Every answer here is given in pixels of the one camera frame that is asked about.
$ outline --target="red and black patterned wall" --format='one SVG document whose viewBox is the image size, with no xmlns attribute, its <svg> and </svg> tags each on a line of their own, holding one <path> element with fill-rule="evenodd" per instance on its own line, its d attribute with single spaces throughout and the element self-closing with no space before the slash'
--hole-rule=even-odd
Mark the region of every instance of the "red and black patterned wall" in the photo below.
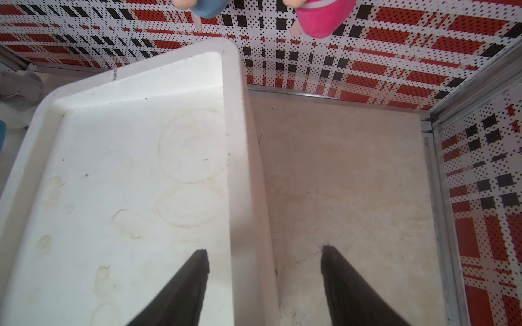
<svg viewBox="0 0 522 326">
<path fill-rule="evenodd" d="M 522 325 L 522 84 L 441 133 L 471 324 Z"/>
<path fill-rule="evenodd" d="M 197 32 L 168 0 L 14 0 L 0 42 L 35 63 L 116 68 L 202 40 L 233 40 L 248 83 L 431 110 L 519 42 L 522 2 L 357 1 L 334 34 L 290 36 L 281 0 L 231 0 Z"/>
</svg>

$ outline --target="metal frame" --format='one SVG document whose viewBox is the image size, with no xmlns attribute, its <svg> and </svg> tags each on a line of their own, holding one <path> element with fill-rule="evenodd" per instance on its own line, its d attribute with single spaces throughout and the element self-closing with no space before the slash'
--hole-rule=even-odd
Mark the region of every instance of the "metal frame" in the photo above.
<svg viewBox="0 0 522 326">
<path fill-rule="evenodd" d="M 444 172 L 441 131 L 522 80 L 522 42 L 470 80 L 431 113 L 433 139 L 425 138 L 433 215 L 439 239 L 443 288 L 450 325 L 470 325 L 456 241 L 449 187 Z"/>
<path fill-rule="evenodd" d="M 12 69 L 13 71 L 17 70 L 26 70 L 29 61 L 24 59 L 14 52 L 6 48 L 5 46 L 0 44 L 0 62 Z"/>
<path fill-rule="evenodd" d="M 522 42 L 482 70 L 431 112 L 434 127 L 462 118 L 522 79 Z"/>
<path fill-rule="evenodd" d="M 455 254 L 459 252 L 456 230 L 437 129 L 434 130 L 434 137 L 424 137 L 424 148 L 448 324 L 469 326 L 464 278 L 462 277 L 460 256 Z"/>
</svg>

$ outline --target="black square pattern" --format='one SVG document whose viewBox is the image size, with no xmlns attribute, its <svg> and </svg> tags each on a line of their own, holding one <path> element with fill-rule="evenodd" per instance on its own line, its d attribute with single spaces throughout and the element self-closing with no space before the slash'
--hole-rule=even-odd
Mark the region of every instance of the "black square pattern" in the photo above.
<svg viewBox="0 0 522 326">
<path fill-rule="evenodd" d="M 499 175 L 495 179 L 496 179 L 496 183 L 499 185 L 499 188 L 508 187 L 508 186 L 512 186 L 515 184 L 513 182 L 513 176 L 511 175 L 511 173 Z"/>
<path fill-rule="evenodd" d="M 477 181 L 477 189 L 479 192 L 491 190 L 491 184 L 489 183 L 489 179 Z"/>
<path fill-rule="evenodd" d="M 480 198 L 480 206 L 482 209 L 495 208 L 495 199 L 493 197 Z"/>
</svg>

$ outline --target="red rectangle pattern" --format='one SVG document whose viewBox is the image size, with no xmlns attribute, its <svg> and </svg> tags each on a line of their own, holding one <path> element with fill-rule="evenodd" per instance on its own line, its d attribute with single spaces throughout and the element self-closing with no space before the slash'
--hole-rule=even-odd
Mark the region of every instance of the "red rectangle pattern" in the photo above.
<svg viewBox="0 0 522 326">
<path fill-rule="evenodd" d="M 154 40 L 154 43 L 157 47 L 160 47 L 162 49 L 179 49 L 181 47 L 181 44 L 175 41 Z"/>
<path fill-rule="evenodd" d="M 507 114 L 508 114 L 509 116 L 514 116 L 514 115 L 515 115 L 515 109 L 513 108 L 513 105 L 512 105 L 512 104 L 510 104 L 510 105 L 506 108 L 506 110 L 507 110 Z"/>
<path fill-rule="evenodd" d="M 23 15 L 15 5 L 0 5 L 0 15 Z"/>
<path fill-rule="evenodd" d="M 350 75 L 350 74 L 346 75 L 346 82 L 350 83 L 350 84 L 356 84 L 356 85 L 370 87 L 370 88 L 377 87 L 377 84 L 379 83 L 379 81 L 377 79 Z"/>
<path fill-rule="evenodd" d="M 401 85 L 399 87 L 399 89 L 397 90 L 397 93 L 399 93 L 399 94 L 419 96 L 419 97 L 422 97 L 422 98 L 429 97 L 432 92 L 433 92 L 433 90 L 429 89 L 429 88 L 409 86 L 409 85 L 404 85 L 404 84 Z"/>
<path fill-rule="evenodd" d="M 349 102 L 359 102 L 359 103 L 366 103 L 368 102 L 369 96 L 352 93 L 348 91 L 341 91 L 341 100 L 343 101 L 349 101 Z"/>
<path fill-rule="evenodd" d="M 7 45 L 7 47 L 15 52 L 34 52 L 33 49 L 27 45 Z"/>
<path fill-rule="evenodd" d="M 328 90 L 328 96 L 334 98 L 335 93 L 337 93 L 337 89 L 330 87 L 330 89 Z"/>
<path fill-rule="evenodd" d="M 508 326 L 522 326 L 522 315 L 520 314 L 520 300 L 507 295 L 502 296 L 504 310 L 506 311 Z"/>
<path fill-rule="evenodd" d="M 452 203 L 452 210 L 454 213 L 469 212 L 471 206 L 468 200 Z"/>
<path fill-rule="evenodd" d="M 451 136 L 442 142 L 442 149 L 446 149 L 458 143 L 457 135 Z"/>
<path fill-rule="evenodd" d="M 459 15 L 448 27 L 448 30 L 495 35 L 506 23 L 507 20 Z"/>
<path fill-rule="evenodd" d="M 51 53 L 69 53 L 66 48 L 63 46 L 56 46 L 56 45 L 44 45 L 42 46 L 44 49 L 46 49 L 48 52 Z"/>
<path fill-rule="evenodd" d="M 127 3 L 131 4 L 144 4 L 144 5 L 157 5 L 158 2 L 156 0 L 125 0 Z"/>
<path fill-rule="evenodd" d="M 417 25 L 422 15 L 424 15 L 424 11 L 420 10 L 381 7 L 375 20 Z"/>
<path fill-rule="evenodd" d="M 56 42 L 56 40 L 48 34 L 27 34 L 27 36 L 36 42 Z"/>
<path fill-rule="evenodd" d="M 407 102 L 399 102 L 399 101 L 389 101 L 388 105 L 396 106 L 396 107 L 407 107 L 407 108 L 412 108 L 414 110 L 417 108 L 417 106 L 419 106 L 418 104 L 415 104 L 415 103 L 407 103 Z"/>
<path fill-rule="evenodd" d="M 477 235 L 473 226 L 473 219 L 456 219 L 458 250 L 461 256 L 480 258 Z"/>
<path fill-rule="evenodd" d="M 138 20 L 149 20 L 149 21 L 167 21 L 167 18 L 162 11 L 158 10 L 138 10 L 133 9 L 134 15 Z"/>
<path fill-rule="evenodd" d="M 366 35 L 367 40 L 383 41 L 390 43 L 404 44 L 405 40 L 410 35 L 409 32 L 394 31 L 390 29 L 379 29 L 370 27 L 368 34 Z"/>
<path fill-rule="evenodd" d="M 208 25 L 219 25 L 217 18 L 201 18 L 202 24 L 208 24 Z"/>
<path fill-rule="evenodd" d="M 0 34 L 0 42 L 16 42 L 18 39 L 12 34 Z"/>
<path fill-rule="evenodd" d="M 431 48 L 435 50 L 473 54 L 483 44 L 484 42 L 461 40 L 442 36 L 438 38 Z"/>
<path fill-rule="evenodd" d="M 439 65 L 439 66 L 445 66 L 445 67 L 451 67 L 451 68 L 458 68 L 460 66 L 459 64 L 454 64 L 451 62 L 437 61 L 437 60 L 431 60 L 431 59 L 426 59 L 426 58 L 421 59 L 420 62 L 424 63 L 424 64 Z"/>
<path fill-rule="evenodd" d="M 458 197 L 458 196 L 464 196 L 468 194 L 468 190 L 466 189 L 466 185 L 458 186 L 455 188 L 449 189 L 449 196 L 451 198 Z"/>
<path fill-rule="evenodd" d="M 484 217 L 484 221 L 486 222 L 486 229 L 488 230 L 493 259 L 508 261 L 509 257 L 507 256 L 498 216 L 486 216 Z"/>
<path fill-rule="evenodd" d="M 317 85 L 317 88 L 315 89 L 315 93 L 319 95 L 323 95 L 323 92 L 325 90 L 324 85 Z"/>
<path fill-rule="evenodd" d="M 378 64 L 371 64 L 368 62 L 362 62 L 362 61 L 354 61 L 352 65 L 353 70 L 362 71 L 365 73 L 371 73 L 376 75 L 384 75 L 384 72 L 388 66 L 384 65 L 378 65 Z"/>
<path fill-rule="evenodd" d="M 517 260 L 522 263 L 522 214 L 508 214 L 506 217 Z"/>
<path fill-rule="evenodd" d="M 283 87 L 283 79 L 282 78 L 276 78 L 276 87 L 282 88 Z"/>
<path fill-rule="evenodd" d="M 66 64 L 66 65 L 83 66 L 83 65 L 81 64 L 81 62 L 78 61 L 78 60 L 60 59 L 60 61 L 61 61 L 63 64 Z"/>
<path fill-rule="evenodd" d="M 494 326 L 488 291 L 466 285 L 466 298 L 470 324 L 473 326 Z"/>
<path fill-rule="evenodd" d="M 395 57 L 395 53 L 388 53 L 388 52 L 381 52 L 381 51 L 374 51 L 374 50 L 367 50 L 367 49 L 359 49 L 359 52 L 368 53 L 368 54 L 376 54 L 376 55 L 386 56 L 386 57 L 390 57 L 390 58 Z"/>
<path fill-rule="evenodd" d="M 420 71 L 412 71 L 406 80 L 423 82 L 426 84 L 440 85 L 446 80 L 446 76 L 422 73 Z"/>
<path fill-rule="evenodd" d="M 449 151 L 446 154 L 444 154 L 444 162 L 447 162 L 452 159 L 456 159 L 459 156 L 460 156 L 460 151 L 458 148 L 456 148 L 453 151 Z"/>
</svg>

